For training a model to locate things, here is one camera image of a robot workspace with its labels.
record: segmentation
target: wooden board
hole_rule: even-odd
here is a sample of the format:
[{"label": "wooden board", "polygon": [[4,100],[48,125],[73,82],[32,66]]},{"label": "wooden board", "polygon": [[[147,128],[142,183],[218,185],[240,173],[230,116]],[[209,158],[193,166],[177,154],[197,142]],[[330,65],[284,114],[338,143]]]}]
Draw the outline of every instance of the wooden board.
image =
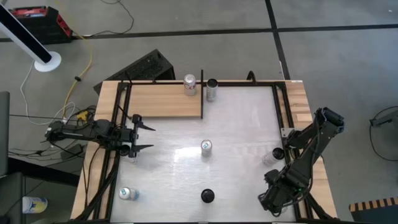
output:
[{"label": "wooden board", "polygon": [[[262,82],[280,82],[280,80],[260,80]],[[150,81],[133,81],[134,83],[150,83]],[[219,82],[251,82],[249,80],[219,80]],[[311,116],[310,107],[308,105],[307,96],[305,94],[305,89],[302,81],[285,81],[287,87],[287,95],[289,97],[290,110],[292,112],[294,126],[297,128],[305,128],[311,121],[308,121],[309,116]],[[116,96],[116,89],[118,86],[118,81],[106,81],[103,83],[101,94],[99,96],[97,111],[95,119],[111,119],[112,110],[114,105],[114,100]],[[282,117],[284,123],[287,126],[287,117],[285,113],[285,108],[283,100],[280,97],[280,107],[282,112]],[[88,173],[88,166],[90,164],[91,158],[93,157],[94,151],[98,147],[97,144],[90,142],[87,147],[87,152],[85,156],[85,170]],[[94,194],[98,189],[98,182],[100,179],[100,173],[103,163],[104,152],[102,149],[97,152],[95,159],[93,160],[90,176],[90,187],[88,189],[88,201],[92,199]],[[331,196],[329,183],[325,171],[325,166],[323,165],[323,160],[319,158],[314,166],[314,185],[311,191],[312,195],[315,197],[317,202],[324,208],[324,210],[331,216],[336,217],[336,209]],[[108,198],[108,193],[104,194],[103,198]],[[84,190],[84,179],[83,174],[80,175],[80,181],[76,192],[75,203],[73,204],[71,218],[76,218],[84,209],[85,201],[85,190]],[[106,203],[101,204],[100,218],[104,217]],[[305,209],[300,204],[300,211],[303,217],[305,215]]]},{"label": "wooden board", "polygon": [[133,85],[129,115],[144,117],[180,117],[201,115],[201,85],[187,96],[181,85]]}]

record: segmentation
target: yellow cable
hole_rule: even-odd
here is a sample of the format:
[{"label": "yellow cable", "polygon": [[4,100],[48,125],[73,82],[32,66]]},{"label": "yellow cable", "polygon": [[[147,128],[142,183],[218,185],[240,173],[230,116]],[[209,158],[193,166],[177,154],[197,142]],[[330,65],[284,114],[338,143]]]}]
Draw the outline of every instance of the yellow cable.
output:
[{"label": "yellow cable", "polygon": [[[55,3],[56,3],[60,8],[62,8],[62,9],[64,8],[64,7],[62,6],[62,4],[61,4],[58,0],[55,0]],[[62,14],[68,15],[67,12],[66,12],[65,10],[62,10]],[[84,37],[82,37],[80,34],[78,34],[78,32],[76,32],[75,30],[73,30],[73,32],[74,32],[75,34],[77,34],[77,36],[78,36],[80,39],[84,40],[84,43],[87,44],[88,49],[90,50],[90,61],[88,62],[88,65],[86,66],[86,68],[85,68],[85,69],[80,73],[80,75],[78,76],[78,77],[80,78],[80,77],[82,77],[82,76],[88,71],[88,69],[90,69],[91,63],[92,63],[92,61],[93,61],[93,50],[91,49],[90,43],[88,43],[88,41],[87,41]],[[73,82],[72,86],[70,87],[69,92],[68,92],[68,94],[67,94],[67,97],[65,98],[65,104],[64,104],[64,106],[66,106],[66,105],[68,104],[70,95],[72,94],[73,89],[75,89],[75,86],[76,86],[77,82],[78,82],[78,81],[75,80],[75,81]],[[62,115],[63,117],[65,117],[65,113],[66,113],[66,107],[64,107],[64,109],[63,109],[63,115]]]}]

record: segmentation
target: wooden table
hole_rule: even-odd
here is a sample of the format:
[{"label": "wooden table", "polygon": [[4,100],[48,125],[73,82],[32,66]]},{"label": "wooden table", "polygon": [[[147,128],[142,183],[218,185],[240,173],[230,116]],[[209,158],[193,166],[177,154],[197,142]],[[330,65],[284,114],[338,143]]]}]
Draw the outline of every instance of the wooden table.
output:
[{"label": "wooden table", "polygon": [[[219,82],[251,82],[251,81],[242,81],[242,80],[220,80]],[[261,80],[262,82],[275,82],[280,80]],[[142,82],[150,82],[150,81],[133,81],[133,83],[142,83]],[[176,81],[158,81],[160,82],[176,82]],[[290,110],[292,112],[294,126],[296,128],[305,128],[309,124],[312,123],[312,114],[310,111],[310,107],[308,105],[307,96],[305,94],[305,89],[302,81],[285,81],[287,88],[287,95],[290,103]],[[116,97],[116,89],[118,82],[117,81],[107,81],[103,83],[101,94],[98,99],[98,105],[96,110],[95,119],[111,119],[114,101]],[[282,99],[282,93],[278,94],[280,101],[280,109],[282,112],[282,118],[285,126],[287,126],[287,116],[285,112],[284,101]],[[120,105],[123,105],[124,97],[121,97]],[[84,160],[84,168],[86,174],[88,173],[88,167],[93,158],[93,154],[98,147],[97,143],[90,142],[88,144],[86,150],[86,156]],[[88,201],[94,197],[97,192],[100,175],[103,165],[104,158],[104,150],[100,149],[96,156],[93,159],[91,174],[90,174],[90,186],[88,189]],[[112,166],[113,162],[111,161],[108,166],[108,171]],[[336,217],[336,209],[333,203],[333,199],[330,192],[328,177],[326,175],[325,166],[323,164],[323,160],[320,157],[313,167],[313,177],[314,183],[311,190],[312,195],[315,200],[323,207],[323,209],[331,216]],[[76,218],[80,215],[85,207],[85,184],[83,179],[83,174],[80,175],[80,181],[77,188],[75,203],[73,204],[73,210],[71,214],[71,218]],[[109,190],[105,192],[103,195],[103,201],[101,203],[101,210],[99,213],[100,218],[104,218],[106,211],[106,202],[108,201]],[[306,217],[305,207],[303,203],[300,203],[300,212],[302,217]]]}]

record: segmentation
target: gray floor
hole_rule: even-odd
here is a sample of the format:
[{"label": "gray floor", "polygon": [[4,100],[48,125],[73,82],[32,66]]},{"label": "gray floor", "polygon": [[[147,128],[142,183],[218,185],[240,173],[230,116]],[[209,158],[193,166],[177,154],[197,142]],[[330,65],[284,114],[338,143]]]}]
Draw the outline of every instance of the gray floor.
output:
[{"label": "gray floor", "polygon": [[[94,0],[66,0],[65,19],[79,33],[124,30],[130,20],[118,5]],[[130,32],[170,30],[234,29],[269,27],[267,9],[260,0],[123,0],[135,18]],[[8,0],[7,7],[50,5],[54,1]],[[398,3],[383,0],[361,1],[278,0],[272,1],[279,27],[346,26],[398,24]],[[70,15],[77,22],[72,22]],[[303,80],[312,111],[328,106],[346,118],[346,130],[324,152],[326,171],[338,216],[352,220],[348,204],[393,197],[398,191],[397,163],[384,161],[372,152],[368,124],[378,111],[398,100],[396,29],[332,32],[297,32],[280,35],[292,79]],[[62,55],[54,72],[33,71],[25,86],[30,115],[53,116],[62,107],[65,95],[88,63],[88,46],[93,49],[93,66],[79,83],[71,101],[80,108],[95,105],[98,97],[91,87],[153,49],[159,49],[174,65],[177,78],[186,73],[205,78],[245,78],[253,70],[260,79],[282,79],[272,34],[231,34],[181,37],[151,37],[74,41],[50,45]],[[13,43],[0,43],[0,90],[11,92],[11,113],[24,114],[19,87],[32,59]],[[36,151],[48,143],[45,126],[34,126],[25,118],[11,118],[10,148]],[[374,130],[377,150],[398,159],[398,140],[392,127]],[[62,142],[65,146],[70,141]],[[58,162],[26,159],[43,166]],[[81,160],[54,166],[73,172]],[[62,194],[49,193],[51,190]],[[72,209],[75,188],[44,183],[31,195],[50,199],[49,209],[28,216],[28,222],[46,218],[66,221]]]}]

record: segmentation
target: white cable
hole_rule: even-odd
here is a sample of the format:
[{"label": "white cable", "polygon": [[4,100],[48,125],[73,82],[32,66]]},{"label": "white cable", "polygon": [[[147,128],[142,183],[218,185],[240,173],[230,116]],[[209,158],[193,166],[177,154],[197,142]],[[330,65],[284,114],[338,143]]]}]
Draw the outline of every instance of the white cable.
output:
[{"label": "white cable", "polygon": [[53,120],[55,120],[55,118],[58,116],[58,114],[59,114],[61,111],[63,111],[64,108],[66,108],[68,105],[73,105],[73,109],[72,109],[72,112],[70,113],[69,117],[68,117],[68,118],[64,118],[65,120],[68,120],[68,119],[72,116],[73,112],[75,111],[76,106],[75,106],[75,103],[74,103],[74,102],[69,102],[67,105],[63,106],[60,110],[58,110],[58,112],[54,115],[54,118],[53,118],[51,121],[49,121],[49,122],[46,122],[46,123],[35,123],[35,122],[33,122],[33,121],[30,120],[30,118],[29,118],[29,107],[28,107],[28,105],[27,105],[27,100],[26,100],[26,97],[25,97],[25,93],[24,93],[24,91],[22,90],[22,88],[24,87],[26,80],[29,78],[29,75],[30,75],[30,73],[31,73],[31,71],[32,71],[34,62],[35,62],[35,60],[33,60],[32,65],[30,66],[29,72],[27,73],[27,75],[26,75],[24,81],[22,82],[21,87],[19,88],[20,91],[21,91],[21,93],[22,93],[22,96],[24,97],[27,119],[28,119],[29,122],[32,123],[32,124],[36,124],[36,125],[47,125],[47,124],[50,124]]}]

